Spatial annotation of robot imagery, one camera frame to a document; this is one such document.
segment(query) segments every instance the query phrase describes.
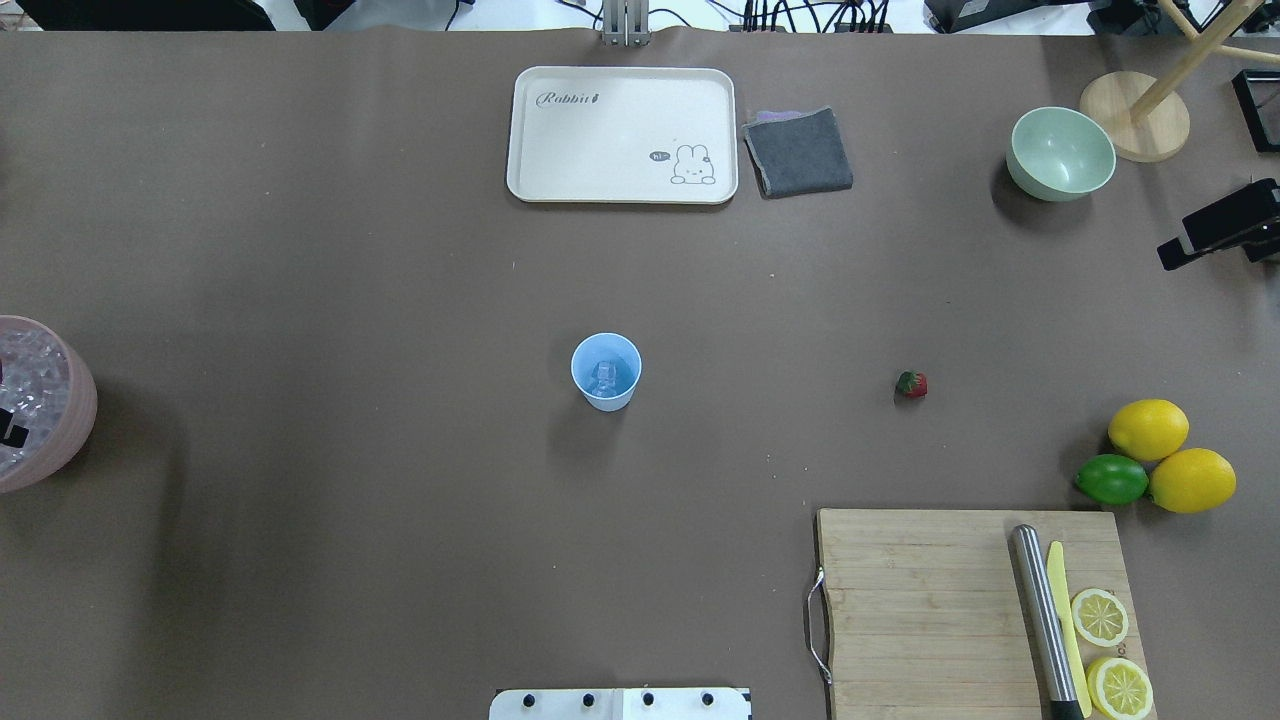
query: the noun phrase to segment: blue cup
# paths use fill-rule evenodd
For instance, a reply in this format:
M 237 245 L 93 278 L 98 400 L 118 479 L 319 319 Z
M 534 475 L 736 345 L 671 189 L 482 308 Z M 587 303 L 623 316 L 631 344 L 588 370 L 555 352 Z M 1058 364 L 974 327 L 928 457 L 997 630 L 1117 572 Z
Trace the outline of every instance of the blue cup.
M 591 407 L 613 413 L 631 402 L 640 382 L 640 351 L 618 333 L 596 333 L 579 343 L 570 360 L 573 383 Z

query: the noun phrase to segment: lemon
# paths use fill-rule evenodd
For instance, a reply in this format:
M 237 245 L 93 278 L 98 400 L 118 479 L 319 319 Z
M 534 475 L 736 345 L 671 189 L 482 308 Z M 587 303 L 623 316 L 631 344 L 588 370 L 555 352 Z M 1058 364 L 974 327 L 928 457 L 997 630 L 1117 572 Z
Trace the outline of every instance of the lemon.
M 1192 447 L 1156 465 L 1147 492 L 1165 510 L 1199 512 L 1235 495 L 1235 470 L 1212 450 Z
M 1111 418 L 1107 437 L 1121 454 L 1139 462 L 1164 460 L 1187 442 L 1187 414 L 1167 400 L 1139 400 Z
M 1071 619 L 1080 637 L 1096 646 L 1115 647 L 1129 634 L 1129 611 L 1103 589 L 1080 591 L 1071 601 Z
M 1089 685 L 1093 706 L 1111 720 L 1142 720 L 1151 714 L 1151 678 L 1132 660 L 1094 660 L 1084 684 Z

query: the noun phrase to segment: cutting board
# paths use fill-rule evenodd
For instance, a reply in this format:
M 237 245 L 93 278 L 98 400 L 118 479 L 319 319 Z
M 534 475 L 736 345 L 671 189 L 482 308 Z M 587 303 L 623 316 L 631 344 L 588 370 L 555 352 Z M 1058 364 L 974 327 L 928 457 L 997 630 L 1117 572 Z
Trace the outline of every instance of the cutting board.
M 1042 556 L 1062 541 L 1071 597 L 1103 588 L 1129 610 L 1120 647 L 1080 639 L 1085 667 L 1123 656 L 1147 669 L 1110 512 L 823 509 L 833 720 L 1047 716 L 1009 542 L 1021 523 L 1039 532 Z M 1094 710 L 1091 720 L 1105 716 Z

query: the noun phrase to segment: green bowl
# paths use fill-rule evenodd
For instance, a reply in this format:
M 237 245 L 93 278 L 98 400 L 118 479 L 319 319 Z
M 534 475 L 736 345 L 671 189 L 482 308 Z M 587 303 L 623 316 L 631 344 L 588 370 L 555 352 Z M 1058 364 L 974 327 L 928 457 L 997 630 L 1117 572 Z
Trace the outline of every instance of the green bowl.
M 1005 152 L 1009 174 L 1032 197 L 1079 200 L 1111 179 L 1116 150 L 1098 123 L 1068 108 L 1037 108 L 1018 119 Z

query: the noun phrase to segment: white floor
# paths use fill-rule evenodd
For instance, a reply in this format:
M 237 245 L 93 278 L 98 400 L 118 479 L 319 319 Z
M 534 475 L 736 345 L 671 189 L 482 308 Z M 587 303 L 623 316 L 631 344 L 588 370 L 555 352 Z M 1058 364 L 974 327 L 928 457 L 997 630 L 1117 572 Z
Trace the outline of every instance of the white floor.
M 402 0 L 361 0 L 366 8 L 384 5 L 389 10 L 403 13 L 408 4 Z M 600 0 L 572 0 L 589 9 L 593 14 L 600 8 Z M 888 23 L 893 32 L 931 33 L 925 20 L 925 8 L 923 0 L 887 0 Z M 293 0 L 257 0 L 276 29 L 308 29 L 306 20 L 298 14 Z M 740 9 L 745 5 L 742 0 L 719 0 L 722 5 Z M 420 17 L 406 19 L 406 24 L 419 27 L 438 27 L 448 18 L 453 10 L 452 0 L 426 0 L 415 4 L 422 10 Z M 799 0 L 791 1 L 799 8 Z M 1216 0 L 1192 0 L 1192 13 L 1198 19 L 1203 19 L 1216 5 Z M 721 9 L 707 0 L 650 0 L 650 10 L 668 9 L 678 13 L 689 24 L 705 29 L 728 29 L 736 24 L 737 18 L 731 10 Z M 835 12 L 835 5 L 817 8 L 818 19 L 826 23 Z M 1060 5 L 1038 8 L 1004 18 L 984 26 L 979 26 L 966 33 L 980 35 L 1092 35 L 1093 31 L 1085 22 L 1089 5 Z M 796 29 L 800 32 L 814 32 L 812 15 L 804 8 L 794 13 Z M 668 13 L 658 13 L 650 17 L 650 27 L 662 29 L 666 27 L 682 24 Z M 461 5 L 453 20 L 452 29 L 456 31 L 516 31 L 539 29 L 559 27 L 590 27 L 591 18 L 580 10 L 567 8 L 556 0 L 476 0 L 475 5 Z M 29 18 L 24 18 L 22 8 L 17 0 L 0 0 L 0 28 L 3 29 L 40 29 Z

